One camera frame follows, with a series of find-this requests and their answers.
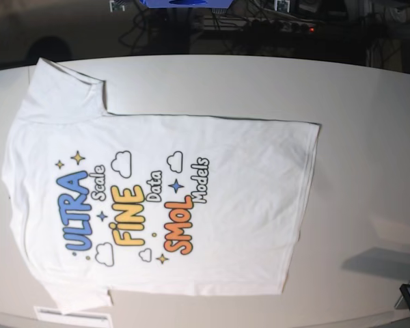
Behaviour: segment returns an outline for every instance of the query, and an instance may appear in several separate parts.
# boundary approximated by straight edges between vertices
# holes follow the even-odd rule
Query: blue star
[[[175,180],[174,184],[169,184],[169,187],[175,189],[175,193],[178,193],[179,188],[184,188],[184,186],[181,186],[180,184],[178,184],[178,179]]]
[[[97,215],[97,217],[100,217],[100,220],[102,220],[102,222],[103,222],[103,220],[105,220],[107,218],[107,216],[105,214],[103,214],[103,211],[100,212],[100,214]]]

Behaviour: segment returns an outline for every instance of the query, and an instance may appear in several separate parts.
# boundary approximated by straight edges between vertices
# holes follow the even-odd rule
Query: table surface
[[[218,115],[322,124],[301,237],[281,296],[113,292],[116,328],[373,327],[410,278],[410,75],[267,57],[155,56],[65,63],[107,81],[113,113]],[[5,140],[33,68],[0,72]],[[12,238],[0,180],[0,312],[54,306]]]

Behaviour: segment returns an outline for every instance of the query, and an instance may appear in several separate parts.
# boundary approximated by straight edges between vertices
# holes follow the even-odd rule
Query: white vent
[[[93,328],[113,328],[111,315],[106,313],[79,312],[61,314],[59,310],[35,306],[36,318],[48,323]]]

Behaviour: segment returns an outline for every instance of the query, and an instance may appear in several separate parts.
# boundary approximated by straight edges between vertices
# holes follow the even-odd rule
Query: cloud icon
[[[182,172],[182,153],[175,152],[173,155],[168,156],[167,164],[173,172]]]
[[[145,250],[139,252],[138,255],[144,262],[152,261],[152,250],[150,248],[146,248]]]
[[[115,159],[111,162],[111,168],[118,172],[123,178],[132,176],[132,155],[130,152],[118,152]]]
[[[111,243],[98,244],[96,247],[96,261],[107,267],[114,265],[114,252]]]

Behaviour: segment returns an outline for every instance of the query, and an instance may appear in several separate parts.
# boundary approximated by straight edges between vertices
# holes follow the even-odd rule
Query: white t-shirt
[[[11,128],[3,181],[32,274],[63,312],[110,289],[282,292],[318,126],[111,115],[103,82],[40,60]]]

